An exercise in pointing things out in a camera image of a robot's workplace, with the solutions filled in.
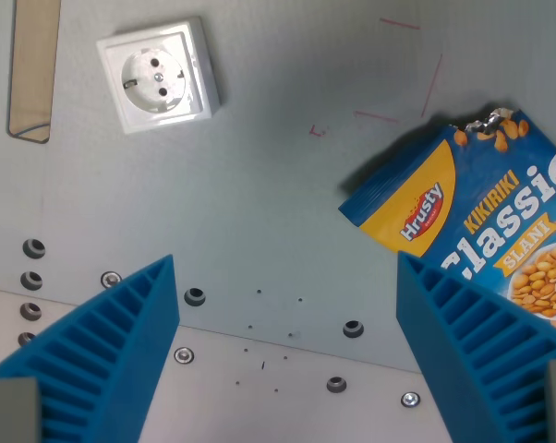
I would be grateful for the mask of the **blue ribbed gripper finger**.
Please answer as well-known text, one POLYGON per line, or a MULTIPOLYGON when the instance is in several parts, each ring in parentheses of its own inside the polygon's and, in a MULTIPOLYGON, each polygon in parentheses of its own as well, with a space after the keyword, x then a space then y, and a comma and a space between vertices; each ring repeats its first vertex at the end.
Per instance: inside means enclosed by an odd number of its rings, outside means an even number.
POLYGON ((43 442, 136 442, 179 325, 172 256, 78 306, 0 363, 32 377, 43 442))
POLYGON ((549 322, 407 253, 397 257, 396 318, 452 441, 549 441, 549 322))

